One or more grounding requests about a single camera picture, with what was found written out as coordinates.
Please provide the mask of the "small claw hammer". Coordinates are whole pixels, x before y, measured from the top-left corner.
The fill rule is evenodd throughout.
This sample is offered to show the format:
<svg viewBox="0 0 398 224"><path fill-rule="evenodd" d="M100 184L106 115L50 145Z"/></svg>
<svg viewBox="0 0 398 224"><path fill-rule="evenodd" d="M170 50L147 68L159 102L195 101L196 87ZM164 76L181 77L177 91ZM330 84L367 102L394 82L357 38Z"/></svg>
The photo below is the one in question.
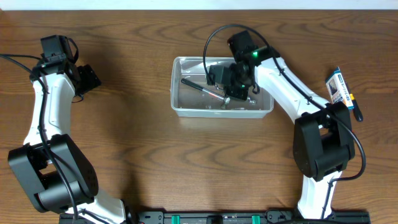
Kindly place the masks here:
<svg viewBox="0 0 398 224"><path fill-rule="evenodd" d="M225 110L226 107L229 105L229 103L231 101L230 97L222 96L222 95L220 95L218 93L215 93L215 92L213 92L213 91L211 91L211 90L209 90L209 89L207 89L207 88L205 88L205 87L203 87L201 85L198 85L198 84L196 84L196 83L194 83L194 82L192 82L192 81L190 81L190 80L188 80L186 78L181 79L181 83L183 83L184 85L190 86L190 87L192 87L192 88L194 88L196 90L200 90L200 91L206 93L207 95L209 95L209 96L221 101L222 102L222 105L221 105L221 109L222 110Z"/></svg>

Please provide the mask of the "silver ring wrench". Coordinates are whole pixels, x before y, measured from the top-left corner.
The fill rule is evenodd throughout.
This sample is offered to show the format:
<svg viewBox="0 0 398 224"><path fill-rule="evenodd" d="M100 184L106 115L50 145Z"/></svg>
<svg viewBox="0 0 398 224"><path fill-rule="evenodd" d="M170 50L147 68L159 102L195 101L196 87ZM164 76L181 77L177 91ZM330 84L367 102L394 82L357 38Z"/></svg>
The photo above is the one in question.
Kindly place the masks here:
<svg viewBox="0 0 398 224"><path fill-rule="evenodd" d="M230 110L254 110L257 107L257 101L248 97L243 100L232 100L229 104Z"/></svg>

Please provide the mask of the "clear plastic container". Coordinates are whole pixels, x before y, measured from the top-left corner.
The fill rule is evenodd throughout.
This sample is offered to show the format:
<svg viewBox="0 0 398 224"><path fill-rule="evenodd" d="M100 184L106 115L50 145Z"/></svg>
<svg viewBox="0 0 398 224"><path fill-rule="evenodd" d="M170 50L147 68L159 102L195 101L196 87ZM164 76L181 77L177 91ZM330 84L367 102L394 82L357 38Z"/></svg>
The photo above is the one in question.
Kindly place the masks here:
<svg viewBox="0 0 398 224"><path fill-rule="evenodd" d="M257 101L254 110L230 110L229 105L225 110L221 109L222 102L181 83L186 78L215 93L226 96L222 87L206 84L206 74L201 57L177 57L174 60L170 87L170 104L180 117L201 118L263 118L274 108L274 99L266 91L255 95L249 91L248 97Z"/></svg>

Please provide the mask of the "white teal screwdriver box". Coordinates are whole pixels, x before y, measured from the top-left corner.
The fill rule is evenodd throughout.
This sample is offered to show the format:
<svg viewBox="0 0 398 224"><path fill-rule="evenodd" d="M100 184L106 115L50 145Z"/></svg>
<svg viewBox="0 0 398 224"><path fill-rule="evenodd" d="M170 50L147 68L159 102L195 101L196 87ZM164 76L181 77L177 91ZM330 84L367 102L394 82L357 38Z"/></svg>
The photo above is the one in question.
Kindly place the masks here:
<svg viewBox="0 0 398 224"><path fill-rule="evenodd" d="M350 92L339 67L325 80L325 85L333 104L343 102L349 110L354 109Z"/></svg>

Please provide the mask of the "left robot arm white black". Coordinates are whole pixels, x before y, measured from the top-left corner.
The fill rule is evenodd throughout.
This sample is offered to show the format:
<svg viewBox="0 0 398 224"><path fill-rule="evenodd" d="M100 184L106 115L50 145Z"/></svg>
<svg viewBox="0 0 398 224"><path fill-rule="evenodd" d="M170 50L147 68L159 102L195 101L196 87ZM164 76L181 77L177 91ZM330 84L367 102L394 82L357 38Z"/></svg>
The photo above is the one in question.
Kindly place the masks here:
<svg viewBox="0 0 398 224"><path fill-rule="evenodd" d="M70 136L75 86L61 69L34 67L35 104L22 147L8 163L33 207L93 223L125 223L124 203L99 188L94 167Z"/></svg>

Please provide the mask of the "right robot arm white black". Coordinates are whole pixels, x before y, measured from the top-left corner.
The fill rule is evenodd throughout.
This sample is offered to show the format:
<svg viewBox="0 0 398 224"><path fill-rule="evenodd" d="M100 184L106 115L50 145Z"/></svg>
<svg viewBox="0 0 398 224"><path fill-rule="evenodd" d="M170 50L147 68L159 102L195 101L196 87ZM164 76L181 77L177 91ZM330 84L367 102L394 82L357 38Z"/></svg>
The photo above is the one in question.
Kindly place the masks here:
<svg viewBox="0 0 398 224"><path fill-rule="evenodd" d="M300 81L272 48L235 51L229 66L206 65L208 84L219 84L227 93L253 86L268 92L294 123L293 153L303 174L297 210L305 219L331 215L337 181L355 156L349 109L330 103Z"/></svg>

